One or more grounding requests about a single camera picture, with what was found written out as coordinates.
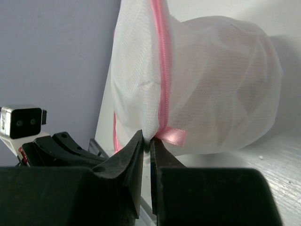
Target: white mesh fabric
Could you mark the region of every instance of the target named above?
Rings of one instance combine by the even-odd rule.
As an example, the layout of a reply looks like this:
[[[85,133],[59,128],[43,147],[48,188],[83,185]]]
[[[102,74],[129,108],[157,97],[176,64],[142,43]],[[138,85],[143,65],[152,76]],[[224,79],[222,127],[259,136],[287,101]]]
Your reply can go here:
[[[175,71],[169,126],[188,131],[175,155],[239,149],[273,125],[282,69],[256,25],[223,16],[172,19]]]
[[[188,132],[174,155],[244,147],[275,120],[282,78],[277,54],[256,25],[222,16],[180,23],[164,12],[173,36],[168,126]],[[151,0],[123,0],[115,30],[111,86],[122,146],[159,128],[161,77]]]
[[[146,140],[159,128],[160,63],[149,0],[121,1],[111,58],[116,133],[125,146],[137,130]]]

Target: camera lens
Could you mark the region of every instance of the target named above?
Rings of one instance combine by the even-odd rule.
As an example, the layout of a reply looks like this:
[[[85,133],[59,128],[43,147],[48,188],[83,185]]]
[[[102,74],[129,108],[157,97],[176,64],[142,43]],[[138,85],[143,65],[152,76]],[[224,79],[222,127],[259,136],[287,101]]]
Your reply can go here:
[[[36,121],[35,119],[31,119],[31,120],[30,120],[30,124],[31,124],[31,125],[35,125],[35,124],[37,124],[37,121]]]
[[[17,127],[21,127],[21,126],[23,126],[23,122],[21,121],[21,120],[19,120],[19,121],[17,121]]]

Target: red light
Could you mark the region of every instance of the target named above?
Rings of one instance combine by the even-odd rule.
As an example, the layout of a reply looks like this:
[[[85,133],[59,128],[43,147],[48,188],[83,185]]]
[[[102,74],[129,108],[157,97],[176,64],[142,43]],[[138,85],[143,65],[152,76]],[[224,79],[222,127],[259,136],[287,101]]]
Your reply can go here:
[[[23,163],[26,164],[26,163],[28,162],[28,159],[27,159],[27,156],[26,156],[26,154],[25,154],[25,151],[23,150],[22,147],[20,147],[20,148],[18,149],[18,151],[19,151],[19,153],[21,153],[21,155],[22,155],[22,157],[23,157],[23,159],[22,159]]]

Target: pink ribbon tab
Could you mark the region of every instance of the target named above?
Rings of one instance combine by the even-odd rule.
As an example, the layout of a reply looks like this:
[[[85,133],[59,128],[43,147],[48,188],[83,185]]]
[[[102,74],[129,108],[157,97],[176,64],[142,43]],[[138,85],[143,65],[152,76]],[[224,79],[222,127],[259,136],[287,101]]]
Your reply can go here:
[[[182,129],[166,127],[158,132],[155,137],[170,144],[184,147],[188,132]]]

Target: black camera face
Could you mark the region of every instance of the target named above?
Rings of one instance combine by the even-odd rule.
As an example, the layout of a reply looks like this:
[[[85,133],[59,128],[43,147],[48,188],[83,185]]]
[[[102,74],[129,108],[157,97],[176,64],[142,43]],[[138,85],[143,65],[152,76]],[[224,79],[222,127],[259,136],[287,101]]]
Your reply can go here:
[[[18,139],[41,132],[42,109],[15,109],[11,113],[10,137]]]

